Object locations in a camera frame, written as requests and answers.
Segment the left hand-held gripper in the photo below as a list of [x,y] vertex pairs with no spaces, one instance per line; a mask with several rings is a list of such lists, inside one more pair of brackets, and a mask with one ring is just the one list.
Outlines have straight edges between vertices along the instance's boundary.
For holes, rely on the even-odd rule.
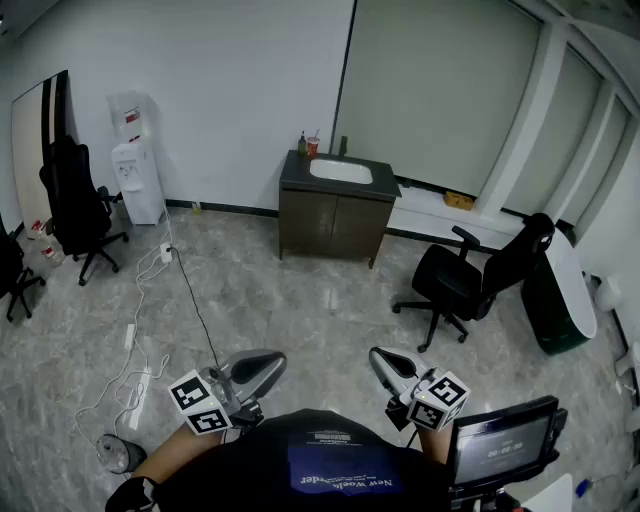
[[286,366],[281,351],[245,350],[227,360],[226,373],[215,366],[191,370],[168,386],[168,394],[195,435],[248,432],[264,420],[257,399],[269,392]]

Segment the person's left forearm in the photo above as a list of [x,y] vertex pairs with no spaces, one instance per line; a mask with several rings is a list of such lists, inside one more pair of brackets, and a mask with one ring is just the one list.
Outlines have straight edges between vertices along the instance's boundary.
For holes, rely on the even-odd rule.
[[203,453],[219,446],[221,432],[198,436],[187,424],[177,429],[132,474],[161,484]]

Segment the person's right forearm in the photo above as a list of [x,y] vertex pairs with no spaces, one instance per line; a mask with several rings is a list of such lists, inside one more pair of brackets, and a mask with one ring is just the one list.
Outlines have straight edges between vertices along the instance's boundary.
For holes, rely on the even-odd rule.
[[452,438],[453,424],[447,425],[440,431],[417,428],[423,455],[439,464],[446,465]]

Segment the dark-topped wooden sink cabinet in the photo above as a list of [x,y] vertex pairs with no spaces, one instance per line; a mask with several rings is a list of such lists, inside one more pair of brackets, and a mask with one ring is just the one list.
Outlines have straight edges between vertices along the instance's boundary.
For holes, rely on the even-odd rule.
[[[364,165],[371,170],[373,183],[370,185],[361,185],[316,178],[312,176],[309,171],[311,161],[316,158]],[[339,157],[336,155],[329,155],[324,153],[318,154],[313,159],[310,159],[307,155],[300,155],[294,150],[288,152],[279,180],[279,203],[280,193],[282,190],[298,190],[332,194],[337,196],[337,200],[339,196],[343,196],[386,201],[392,202],[393,207],[395,201],[401,197],[401,192],[396,181],[396,177],[392,171],[391,166],[387,163],[363,160],[352,157]],[[283,257],[287,253],[293,253],[296,255],[308,255],[289,251],[281,253],[279,238],[279,256]],[[334,256],[331,248],[329,248],[329,253],[327,255],[308,256],[347,259]]]

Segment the black mesh office chair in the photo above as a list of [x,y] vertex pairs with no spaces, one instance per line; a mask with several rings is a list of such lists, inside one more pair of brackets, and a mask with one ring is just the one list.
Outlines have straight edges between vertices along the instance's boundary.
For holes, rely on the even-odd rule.
[[412,279],[412,288],[422,301],[397,302],[396,314],[403,309],[432,313],[425,341],[417,347],[420,353],[430,347],[440,320],[459,332],[458,341],[466,341],[469,332],[465,321],[486,317],[497,295],[528,277],[539,265],[550,247],[555,226],[550,217],[536,213],[524,221],[523,229],[501,250],[493,254],[482,270],[467,260],[468,252],[480,247],[480,241],[459,226],[452,232],[462,239],[460,252],[432,245],[423,255]]

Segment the person's black printed shirt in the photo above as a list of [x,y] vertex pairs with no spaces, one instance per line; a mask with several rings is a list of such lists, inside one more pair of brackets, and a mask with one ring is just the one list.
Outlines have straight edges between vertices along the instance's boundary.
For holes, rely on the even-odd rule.
[[105,512],[449,512],[446,465],[333,411],[271,418],[161,484],[131,476]]

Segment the black waste bin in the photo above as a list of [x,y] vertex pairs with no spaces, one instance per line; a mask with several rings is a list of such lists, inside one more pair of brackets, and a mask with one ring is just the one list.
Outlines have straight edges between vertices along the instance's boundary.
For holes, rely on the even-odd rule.
[[96,442],[97,457],[109,472],[133,473],[146,459],[146,451],[136,443],[113,434],[104,434]]

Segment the dark green white bathtub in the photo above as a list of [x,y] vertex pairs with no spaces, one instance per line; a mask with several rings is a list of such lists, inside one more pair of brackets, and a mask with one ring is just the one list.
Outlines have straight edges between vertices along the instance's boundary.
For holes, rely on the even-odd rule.
[[556,230],[534,271],[523,281],[522,301],[540,348],[548,355],[593,339],[597,320],[576,250]]

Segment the white table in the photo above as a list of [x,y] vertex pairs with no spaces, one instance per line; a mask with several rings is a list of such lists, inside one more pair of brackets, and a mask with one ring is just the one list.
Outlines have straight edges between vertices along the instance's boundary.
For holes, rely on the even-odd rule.
[[573,478],[564,474],[521,507],[529,512],[572,512],[573,495]]

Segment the white water dispenser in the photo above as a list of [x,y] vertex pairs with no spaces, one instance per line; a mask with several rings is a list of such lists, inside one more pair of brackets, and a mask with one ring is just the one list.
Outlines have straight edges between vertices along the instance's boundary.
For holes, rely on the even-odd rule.
[[116,180],[134,225],[157,225],[165,199],[149,137],[116,146],[111,153]]

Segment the black padded gaming chair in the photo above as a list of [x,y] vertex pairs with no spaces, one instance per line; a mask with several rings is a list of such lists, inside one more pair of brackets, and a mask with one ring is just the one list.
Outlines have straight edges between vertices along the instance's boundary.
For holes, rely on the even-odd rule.
[[117,240],[127,243],[129,235],[110,232],[111,196],[106,187],[93,184],[88,146],[69,135],[57,139],[49,146],[39,178],[49,201],[51,233],[66,256],[75,261],[85,257],[78,283],[86,284],[85,274],[97,255],[117,273],[119,265],[104,248]]

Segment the wide grey roller blind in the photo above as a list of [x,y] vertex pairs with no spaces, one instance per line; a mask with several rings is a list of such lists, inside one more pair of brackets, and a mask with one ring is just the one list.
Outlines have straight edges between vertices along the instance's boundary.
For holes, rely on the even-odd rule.
[[336,144],[399,177],[478,195],[541,29],[508,0],[357,0]]

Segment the narrow grey roller blind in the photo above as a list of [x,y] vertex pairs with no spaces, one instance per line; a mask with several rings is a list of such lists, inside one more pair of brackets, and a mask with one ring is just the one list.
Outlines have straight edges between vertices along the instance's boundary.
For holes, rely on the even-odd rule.
[[591,205],[596,193],[609,171],[611,163],[620,145],[627,122],[629,111],[619,99],[615,99],[609,121],[602,135],[600,144],[593,157],[591,165],[574,196],[575,227],[583,219],[586,210]]
[[601,82],[601,75],[567,47],[551,104],[506,200],[507,210],[531,215],[544,209],[583,137]]

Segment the light wooden board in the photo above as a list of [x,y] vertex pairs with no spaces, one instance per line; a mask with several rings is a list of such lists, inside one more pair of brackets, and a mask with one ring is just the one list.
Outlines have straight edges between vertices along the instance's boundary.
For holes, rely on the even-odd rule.
[[39,171],[54,140],[56,85],[49,78],[12,103],[11,143],[18,202],[27,232],[50,218],[46,189]]

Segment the black monitor mount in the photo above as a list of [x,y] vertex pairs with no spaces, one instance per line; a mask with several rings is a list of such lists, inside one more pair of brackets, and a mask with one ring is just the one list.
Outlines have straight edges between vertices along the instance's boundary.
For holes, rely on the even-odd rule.
[[450,487],[448,500],[450,512],[522,512],[501,483]]

